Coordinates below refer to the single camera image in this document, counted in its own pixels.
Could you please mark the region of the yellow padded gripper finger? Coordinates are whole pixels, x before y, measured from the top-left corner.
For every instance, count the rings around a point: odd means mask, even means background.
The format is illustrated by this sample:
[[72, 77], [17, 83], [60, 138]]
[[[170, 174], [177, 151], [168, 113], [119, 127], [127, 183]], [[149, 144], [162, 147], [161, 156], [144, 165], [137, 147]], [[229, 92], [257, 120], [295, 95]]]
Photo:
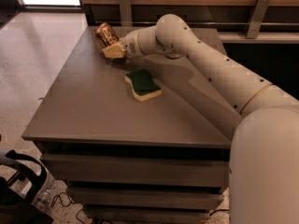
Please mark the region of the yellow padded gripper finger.
[[104, 48], [103, 53], [105, 57], [110, 60], [121, 59], [126, 56], [126, 49], [122, 43], [117, 42], [111, 46]]

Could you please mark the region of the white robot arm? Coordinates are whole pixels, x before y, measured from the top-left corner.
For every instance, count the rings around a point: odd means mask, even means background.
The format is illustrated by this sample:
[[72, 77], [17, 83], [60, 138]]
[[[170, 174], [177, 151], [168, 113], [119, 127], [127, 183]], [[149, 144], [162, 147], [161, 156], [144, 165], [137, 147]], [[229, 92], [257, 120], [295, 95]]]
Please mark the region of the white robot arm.
[[241, 116], [231, 145], [230, 224], [299, 224], [299, 104], [198, 38], [174, 14], [123, 38], [96, 30], [109, 59], [185, 56]]

